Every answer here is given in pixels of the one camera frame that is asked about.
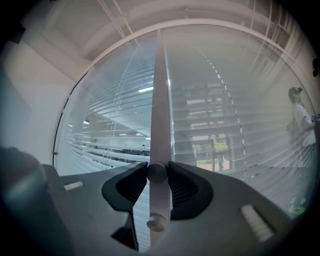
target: ceiling light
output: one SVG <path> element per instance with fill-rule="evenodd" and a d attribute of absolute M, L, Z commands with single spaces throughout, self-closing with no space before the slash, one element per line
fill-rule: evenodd
<path fill-rule="evenodd" d="M 144 92 L 152 91 L 153 89 L 154 89 L 153 87 L 141 89 L 141 90 L 139 90 L 139 93 L 144 93 Z"/>

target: metal window mullion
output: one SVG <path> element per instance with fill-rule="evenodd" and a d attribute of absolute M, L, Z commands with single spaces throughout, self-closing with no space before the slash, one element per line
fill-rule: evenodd
<path fill-rule="evenodd" d="M 157 31 L 154 61 L 154 78 L 151 110 L 150 163 L 170 161 L 170 117 L 166 75 L 165 52 L 161 30 Z M 161 215 L 170 220 L 170 188 L 168 179 L 161 184 L 150 182 L 150 216 Z M 150 244 L 153 246 L 164 232 L 150 231 Z"/>

